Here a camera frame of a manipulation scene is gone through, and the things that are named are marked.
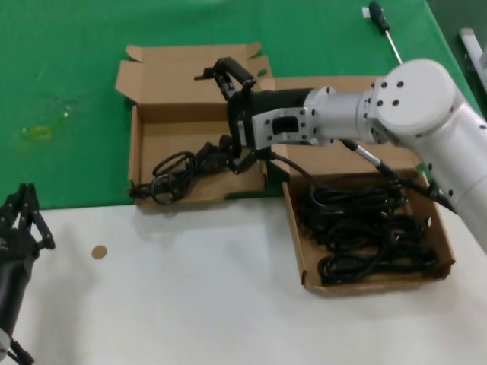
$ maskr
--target cardboard tray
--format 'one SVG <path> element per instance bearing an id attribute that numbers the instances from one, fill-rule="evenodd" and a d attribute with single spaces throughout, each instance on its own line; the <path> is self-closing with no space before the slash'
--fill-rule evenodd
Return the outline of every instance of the cardboard tray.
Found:
<path id="1" fill-rule="evenodd" d="M 218 144 L 230 133 L 226 102 L 214 80 L 195 81 L 204 68 L 231 56 L 258 81 L 272 77 L 269 60 L 256 56 L 260 44 L 227 46 L 138 47 L 126 49 L 132 61 L 121 61 L 116 89 L 136 102 L 132 110 L 129 180 L 136 185 L 152 181 L 152 170 L 180 151 L 197 152 L 210 141 Z M 197 179 L 177 203 L 219 202 L 231 193 L 262 192 L 266 164 L 247 172 L 220 173 Z M 154 205 L 151 198 L 138 205 Z"/>

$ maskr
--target power cord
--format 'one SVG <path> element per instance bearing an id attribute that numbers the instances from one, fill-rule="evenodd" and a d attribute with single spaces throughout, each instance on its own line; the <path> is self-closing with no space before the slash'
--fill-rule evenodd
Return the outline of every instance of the power cord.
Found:
<path id="1" fill-rule="evenodd" d="M 152 198 L 159 205 L 171 205 L 184 198 L 194 179 L 220 173 L 226 169 L 228 146 L 210 142 L 196 154 L 181 151 L 162 160 L 152 170 L 150 183 L 134 185 L 129 196 L 134 199 Z"/>
<path id="2" fill-rule="evenodd" d="M 7 355 L 15 361 L 18 365 L 32 365 L 33 358 L 26 352 L 18 342 L 11 338 L 10 347 L 12 351 L 8 351 Z"/>
<path id="3" fill-rule="evenodd" d="M 422 244 L 424 227 L 411 215 L 394 214 L 408 203 L 396 179 L 360 189 L 335 187 L 345 176 L 312 185 L 298 215 L 330 255 L 318 264 L 323 284 L 355 283 L 377 272 L 410 273 L 436 264 Z"/>

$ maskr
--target green mat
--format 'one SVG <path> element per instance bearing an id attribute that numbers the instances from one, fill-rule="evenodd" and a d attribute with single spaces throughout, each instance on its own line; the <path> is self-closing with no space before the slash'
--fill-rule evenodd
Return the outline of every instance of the green mat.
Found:
<path id="1" fill-rule="evenodd" d="M 403 60 L 466 82 L 423 0 L 383 0 Z M 37 185 L 45 208 L 121 205 L 129 110 L 113 86 L 128 44 L 260 41 L 277 77 L 382 75 L 396 66 L 368 0 L 2 0 L 0 197 Z"/>

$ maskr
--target screwdriver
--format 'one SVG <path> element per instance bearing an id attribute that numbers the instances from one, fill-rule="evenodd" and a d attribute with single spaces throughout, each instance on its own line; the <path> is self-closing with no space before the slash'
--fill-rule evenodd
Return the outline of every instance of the screwdriver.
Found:
<path id="1" fill-rule="evenodd" d="M 371 15 L 371 20 L 374 22 L 377 28 L 379 28 L 380 34 L 385 34 L 387 36 L 390 46 L 393 47 L 393 51 L 397 57 L 397 61 L 400 65 L 402 65 L 403 61 L 399 56 L 399 52 L 397 52 L 397 48 L 394 45 L 393 39 L 389 33 L 390 26 L 389 23 L 387 23 L 386 21 L 384 10 L 376 0 L 372 0 L 371 3 L 368 5 L 368 11 Z"/>

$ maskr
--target brown circle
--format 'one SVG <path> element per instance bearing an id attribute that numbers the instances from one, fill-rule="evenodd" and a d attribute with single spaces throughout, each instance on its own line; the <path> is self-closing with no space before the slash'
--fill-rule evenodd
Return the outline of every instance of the brown circle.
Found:
<path id="1" fill-rule="evenodd" d="M 91 256 L 95 260 L 101 260 L 103 257 L 107 255 L 107 248 L 105 246 L 96 246 L 92 251 L 91 251 Z"/>

